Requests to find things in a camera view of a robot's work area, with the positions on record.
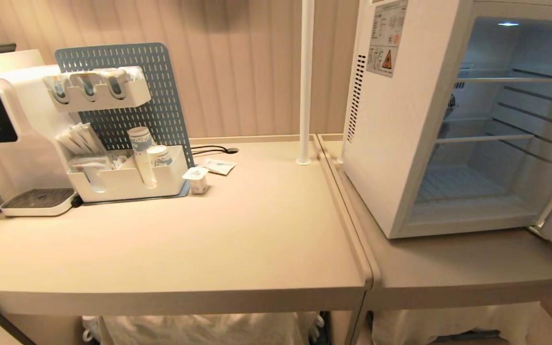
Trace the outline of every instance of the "beige wall panel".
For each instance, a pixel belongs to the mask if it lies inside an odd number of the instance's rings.
[[[315,0],[311,131],[344,126],[357,0]],[[299,132],[301,0],[0,0],[0,42],[163,42],[191,137]]]

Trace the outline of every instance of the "white mini fridge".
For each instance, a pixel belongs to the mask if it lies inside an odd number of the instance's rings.
[[[342,159],[388,238],[552,238],[552,0],[361,0]]]

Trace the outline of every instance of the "blue pegboard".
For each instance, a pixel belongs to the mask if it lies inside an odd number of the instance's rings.
[[[61,72],[140,66],[152,99],[139,107],[79,112],[107,150],[131,149],[127,130],[148,127],[159,145],[182,145],[189,168],[195,166],[167,47],[162,43],[64,48],[55,52]]]

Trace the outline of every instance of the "beige countertop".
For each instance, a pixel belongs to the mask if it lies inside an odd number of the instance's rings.
[[[227,177],[209,174],[202,196],[81,206],[55,218],[0,213],[0,309],[352,309],[371,272],[318,143],[316,159],[299,166],[296,140],[232,139],[224,146],[239,153],[210,157],[238,165]]]
[[[529,231],[387,240],[335,161],[342,136],[322,135],[353,224],[374,266],[372,309],[420,309],[552,299],[552,243]]]

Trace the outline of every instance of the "label sticker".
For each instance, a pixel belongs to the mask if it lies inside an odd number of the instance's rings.
[[[368,72],[393,76],[407,7],[408,0],[376,7],[366,67]]]

